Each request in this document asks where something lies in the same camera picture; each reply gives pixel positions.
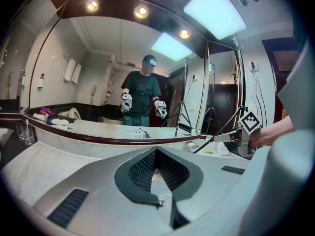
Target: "light panel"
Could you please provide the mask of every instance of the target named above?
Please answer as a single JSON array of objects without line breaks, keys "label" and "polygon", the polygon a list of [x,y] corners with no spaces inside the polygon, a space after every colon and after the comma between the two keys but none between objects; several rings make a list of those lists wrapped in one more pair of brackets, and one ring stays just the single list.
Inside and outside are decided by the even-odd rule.
[{"label": "light panel", "polygon": [[165,32],[156,40],[151,49],[174,61],[179,61],[192,54],[191,49]]},{"label": "light panel", "polygon": [[230,0],[191,0],[184,11],[217,39],[246,29],[243,18]]}]

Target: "tripod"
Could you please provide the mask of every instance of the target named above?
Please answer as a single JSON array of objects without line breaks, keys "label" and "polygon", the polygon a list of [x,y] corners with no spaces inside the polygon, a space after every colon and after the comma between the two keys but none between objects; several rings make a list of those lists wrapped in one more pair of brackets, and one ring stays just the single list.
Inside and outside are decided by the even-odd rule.
[{"label": "tripod", "polygon": [[[184,88],[186,88],[186,82],[187,82],[187,70],[188,70],[188,58],[185,58],[185,66],[184,66],[184,72],[185,72],[185,75],[184,75]],[[186,104],[184,102],[184,96],[185,94],[183,93],[182,94],[182,98],[181,98],[181,101],[177,104],[177,106],[175,107],[175,109],[169,114],[169,117],[164,121],[164,123],[162,124],[161,127],[164,126],[164,124],[171,118],[173,118],[174,116],[177,116],[177,122],[176,122],[176,131],[175,131],[175,137],[177,136],[177,131],[178,131],[178,127],[179,127],[179,122],[181,120],[181,116],[183,116],[185,118],[185,120],[189,123],[190,125],[190,129],[192,129],[191,127],[191,122],[190,122],[190,119],[189,119],[189,115],[188,115],[188,112],[187,112],[187,108],[186,108]],[[176,113],[176,114],[173,114],[175,112],[175,110],[179,107],[179,112]],[[185,109],[185,112],[186,112],[186,115],[187,117],[182,113],[182,110],[183,110],[183,107]]]}]

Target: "ceiling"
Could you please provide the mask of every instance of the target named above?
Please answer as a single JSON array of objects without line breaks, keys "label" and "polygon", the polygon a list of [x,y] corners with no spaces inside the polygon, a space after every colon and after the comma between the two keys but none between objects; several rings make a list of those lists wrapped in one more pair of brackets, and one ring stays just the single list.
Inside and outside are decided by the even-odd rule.
[{"label": "ceiling", "polygon": [[[152,54],[157,59],[155,73],[163,76],[184,65],[184,59],[176,62],[151,50],[161,32],[150,27],[110,17],[90,16],[70,20],[88,50],[106,55],[114,54],[118,63],[129,62],[141,68],[143,57]],[[197,57],[195,53],[189,56],[190,59],[194,57]]]}]

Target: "hand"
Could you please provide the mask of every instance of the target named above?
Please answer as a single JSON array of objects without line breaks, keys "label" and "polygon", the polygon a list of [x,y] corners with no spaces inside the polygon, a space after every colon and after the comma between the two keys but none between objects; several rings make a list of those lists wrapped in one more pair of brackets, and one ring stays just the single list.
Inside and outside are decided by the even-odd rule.
[{"label": "hand", "polygon": [[262,140],[261,129],[256,129],[254,132],[251,133],[250,136],[250,145],[252,149],[256,149],[262,146],[261,140]]}]

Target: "human arm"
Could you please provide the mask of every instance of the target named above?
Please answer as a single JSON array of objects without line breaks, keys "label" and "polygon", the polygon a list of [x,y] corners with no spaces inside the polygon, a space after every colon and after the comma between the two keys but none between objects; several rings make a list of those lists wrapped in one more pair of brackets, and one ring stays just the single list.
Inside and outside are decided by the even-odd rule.
[{"label": "human arm", "polygon": [[261,129],[255,130],[250,137],[252,148],[263,145],[271,145],[278,137],[294,131],[293,124],[289,116]]}]

